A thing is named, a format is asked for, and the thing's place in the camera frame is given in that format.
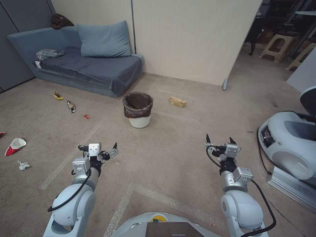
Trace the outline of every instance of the blue pillow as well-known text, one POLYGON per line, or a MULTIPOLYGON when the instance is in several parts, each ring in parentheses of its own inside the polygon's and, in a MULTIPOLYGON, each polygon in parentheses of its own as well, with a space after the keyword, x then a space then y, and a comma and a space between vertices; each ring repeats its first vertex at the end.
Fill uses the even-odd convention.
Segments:
POLYGON ((126 21, 108 26, 77 24, 83 57, 128 57, 131 55, 126 21))

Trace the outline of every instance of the snack wrapper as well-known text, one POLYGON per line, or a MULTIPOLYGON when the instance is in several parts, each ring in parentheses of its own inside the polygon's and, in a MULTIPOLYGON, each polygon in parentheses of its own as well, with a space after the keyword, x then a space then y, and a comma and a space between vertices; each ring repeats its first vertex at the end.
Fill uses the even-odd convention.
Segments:
POLYGON ((76 107, 71 101, 67 100, 67 105, 68 105, 70 112, 72 112, 72 113, 76 112, 76 107))
POLYGON ((58 100, 62 100, 62 99, 63 99, 63 97, 60 96, 59 94, 57 94, 56 91, 54 91, 53 96, 54 96, 56 99, 58 99, 58 100))

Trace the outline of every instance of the white tape line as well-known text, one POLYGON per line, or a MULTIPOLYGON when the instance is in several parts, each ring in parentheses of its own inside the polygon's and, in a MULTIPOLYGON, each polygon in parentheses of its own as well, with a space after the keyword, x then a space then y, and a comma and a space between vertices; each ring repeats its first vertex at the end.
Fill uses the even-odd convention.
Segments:
POLYGON ((198 218, 201 221, 204 221, 205 223, 208 223, 210 225, 224 229, 223 223, 218 218, 214 219, 211 217, 211 215, 209 215, 203 211, 200 211, 198 209, 194 209, 183 202, 180 202, 178 200, 170 198, 170 197, 163 195, 161 193, 158 193, 156 191, 152 191, 150 189, 144 188, 141 185, 136 185, 135 191, 139 194, 146 196, 146 197, 149 197, 149 198, 152 198, 158 202, 161 202, 161 203, 165 204, 166 206, 174 208, 174 209, 176 209, 180 212, 183 212, 185 214, 188 214, 192 217, 198 218))
POLYGON ((160 92, 171 93, 171 94, 177 94, 177 95, 179 95, 180 97, 183 97, 183 98, 195 99, 195 97, 192 97, 192 96, 189 96, 189 95, 179 94, 179 93, 176 93, 176 92, 164 91, 164 90, 160 90, 160 89, 158 89, 158 90, 159 90, 160 92))
MULTIPOLYGON (((103 118, 92 130, 88 133, 88 135, 79 143, 79 145, 85 145, 85 143, 92 137, 93 134, 100 128, 102 124, 105 123, 105 118, 103 118)), ((52 172, 50 176, 41 184, 39 187, 42 190, 45 190, 48 185, 53 181, 54 178, 59 174, 60 171, 68 164, 70 160, 75 158, 75 155, 78 153, 78 148, 76 147, 63 161, 59 164, 59 166, 52 172)))
POLYGON ((121 220, 124 211, 129 203, 129 200, 131 199, 131 196, 135 190, 135 184, 130 183, 127 188, 127 192, 122 198, 121 202, 118 205, 118 208, 116 209, 114 215, 112 216, 112 219, 109 223, 108 228, 106 229, 103 237, 109 237, 112 235, 112 233, 117 229, 119 225, 119 221, 121 220))
POLYGON ((163 116, 167 116, 167 117, 171 117, 173 119, 180 119, 180 120, 184 120, 184 121, 189 121, 189 122, 194 122, 194 123, 200 123, 199 120, 194 119, 194 118, 188 118, 188 117, 184 117, 184 116, 178 116, 178 115, 174 115, 174 114, 170 114, 170 113, 165 113, 159 110, 151 110, 152 113, 154 114, 159 114, 159 115, 163 115, 163 116))

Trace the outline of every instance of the sofa cushion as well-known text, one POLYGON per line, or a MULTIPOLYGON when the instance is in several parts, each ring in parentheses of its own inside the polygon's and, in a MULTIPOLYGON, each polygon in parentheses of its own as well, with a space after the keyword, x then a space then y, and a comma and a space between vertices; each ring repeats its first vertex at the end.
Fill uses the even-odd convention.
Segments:
POLYGON ((84 57, 128 57, 131 55, 126 21, 113 25, 77 24, 84 57))
POLYGON ((82 57, 80 48, 69 47, 65 55, 41 61, 42 69, 99 85, 107 85, 114 95, 121 95, 142 73, 139 56, 121 58, 82 57))

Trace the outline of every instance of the beige wall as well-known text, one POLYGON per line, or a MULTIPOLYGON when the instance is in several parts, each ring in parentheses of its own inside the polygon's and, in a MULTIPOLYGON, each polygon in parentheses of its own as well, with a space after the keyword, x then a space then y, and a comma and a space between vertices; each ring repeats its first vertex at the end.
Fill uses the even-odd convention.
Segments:
POLYGON ((133 0, 137 53, 149 73, 221 85, 261 0, 133 0))
POLYGON ((133 23, 130 0, 51 0, 56 13, 75 25, 110 25, 126 20, 132 53, 133 23))

